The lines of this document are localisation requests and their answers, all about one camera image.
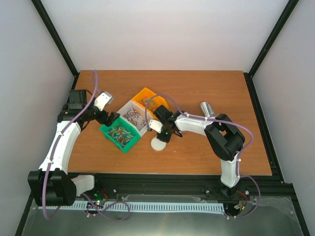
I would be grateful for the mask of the white jar lid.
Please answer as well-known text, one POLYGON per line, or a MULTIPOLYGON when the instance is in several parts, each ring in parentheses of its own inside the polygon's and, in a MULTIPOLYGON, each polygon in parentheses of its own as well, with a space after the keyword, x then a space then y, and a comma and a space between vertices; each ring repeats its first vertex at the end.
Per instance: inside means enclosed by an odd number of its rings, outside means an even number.
POLYGON ((167 143, 160 141, 157 137, 152 138, 151 147, 155 151, 162 151, 165 149, 167 143))

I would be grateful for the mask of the green candy bin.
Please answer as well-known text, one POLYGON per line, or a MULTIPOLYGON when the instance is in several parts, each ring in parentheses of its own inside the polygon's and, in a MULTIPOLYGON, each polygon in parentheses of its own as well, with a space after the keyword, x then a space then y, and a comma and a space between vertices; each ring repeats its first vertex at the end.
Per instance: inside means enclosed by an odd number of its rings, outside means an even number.
POLYGON ((128 153, 141 138, 137 129, 122 117, 117 118, 110 126, 102 125, 99 130, 123 153, 128 153))

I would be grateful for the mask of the white candy bin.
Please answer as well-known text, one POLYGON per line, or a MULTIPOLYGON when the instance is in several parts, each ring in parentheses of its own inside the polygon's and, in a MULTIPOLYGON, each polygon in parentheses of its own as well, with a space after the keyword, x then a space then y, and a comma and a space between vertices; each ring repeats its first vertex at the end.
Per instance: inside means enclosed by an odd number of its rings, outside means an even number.
POLYGON ((145 110, 136 102, 132 100, 128 101, 118 110, 118 113, 135 127, 141 137, 147 132, 145 110))

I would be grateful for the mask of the orange candy bin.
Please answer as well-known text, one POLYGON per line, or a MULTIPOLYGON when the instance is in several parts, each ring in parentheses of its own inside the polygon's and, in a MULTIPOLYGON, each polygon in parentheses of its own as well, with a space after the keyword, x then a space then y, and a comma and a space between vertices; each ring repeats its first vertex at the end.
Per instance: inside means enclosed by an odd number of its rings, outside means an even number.
MULTIPOLYGON (((151 97, 156 95, 153 91, 150 89, 144 87, 142 90, 140 90, 133 98, 132 101, 140 105, 142 108, 145 108, 148 101, 151 97)), ((167 104, 166 100, 161 97, 157 96, 154 97, 147 107, 148 112, 153 115, 153 112, 160 106, 163 105, 165 108, 169 109, 169 105, 167 104)))

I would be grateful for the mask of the metal scoop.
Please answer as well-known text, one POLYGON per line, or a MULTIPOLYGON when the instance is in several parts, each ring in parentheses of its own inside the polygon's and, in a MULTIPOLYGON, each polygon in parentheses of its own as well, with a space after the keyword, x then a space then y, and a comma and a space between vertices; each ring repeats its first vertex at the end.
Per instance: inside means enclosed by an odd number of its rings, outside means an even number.
POLYGON ((200 107, 201 107, 201 110, 204 113, 205 117, 210 118, 210 117, 216 116, 213 108, 211 107, 211 105, 208 102, 201 102, 200 107))

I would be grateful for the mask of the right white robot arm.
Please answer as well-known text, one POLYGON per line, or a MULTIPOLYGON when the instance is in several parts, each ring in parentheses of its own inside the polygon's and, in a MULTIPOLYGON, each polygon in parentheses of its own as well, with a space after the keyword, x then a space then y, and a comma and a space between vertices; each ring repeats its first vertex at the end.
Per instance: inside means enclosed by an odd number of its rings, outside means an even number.
POLYGON ((220 159, 221 194, 226 198, 236 194, 240 186, 240 154, 245 136, 227 115, 202 117, 184 111, 173 113, 163 105, 154 111, 154 115, 157 120, 148 122, 149 128, 157 132, 151 143, 153 149, 163 149, 173 134, 182 137, 184 132, 191 132, 205 136, 220 159))

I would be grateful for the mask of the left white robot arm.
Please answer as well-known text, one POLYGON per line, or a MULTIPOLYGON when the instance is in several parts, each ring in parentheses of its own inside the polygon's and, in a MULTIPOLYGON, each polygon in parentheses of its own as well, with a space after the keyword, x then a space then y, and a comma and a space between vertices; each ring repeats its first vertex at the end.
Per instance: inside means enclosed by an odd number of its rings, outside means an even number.
POLYGON ((68 102, 57 116, 57 130, 49 152, 38 170, 28 175, 31 194, 39 207, 70 206, 85 192, 92 198, 102 194, 102 185, 93 175, 81 174, 74 178, 68 175, 74 144, 86 125, 95 120, 109 127, 120 116, 104 109, 113 100, 110 93, 91 94, 90 99, 87 93, 86 89, 69 92, 68 102))

